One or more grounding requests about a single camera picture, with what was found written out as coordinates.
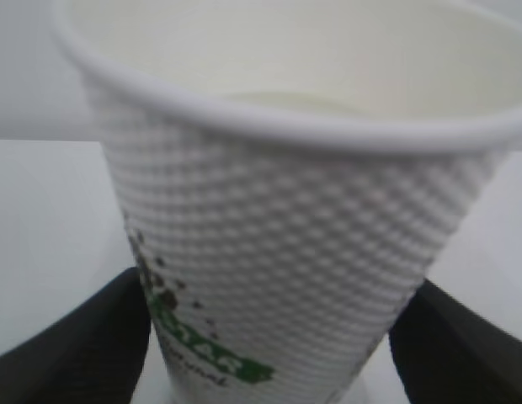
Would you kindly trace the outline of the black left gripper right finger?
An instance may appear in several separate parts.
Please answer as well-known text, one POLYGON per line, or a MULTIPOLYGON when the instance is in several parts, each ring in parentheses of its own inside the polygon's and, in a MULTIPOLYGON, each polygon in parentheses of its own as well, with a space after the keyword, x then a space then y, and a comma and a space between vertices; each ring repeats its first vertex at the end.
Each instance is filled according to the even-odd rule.
POLYGON ((389 332, 411 403, 522 403, 522 341, 425 281, 389 332))

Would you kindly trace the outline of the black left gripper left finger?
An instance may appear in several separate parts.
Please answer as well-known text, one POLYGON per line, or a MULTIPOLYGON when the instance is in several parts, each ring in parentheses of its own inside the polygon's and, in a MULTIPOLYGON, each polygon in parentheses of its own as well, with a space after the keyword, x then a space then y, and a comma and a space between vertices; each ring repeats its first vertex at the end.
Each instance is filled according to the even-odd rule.
POLYGON ((150 334, 139 273, 129 268, 0 356, 0 403, 129 403, 150 334))

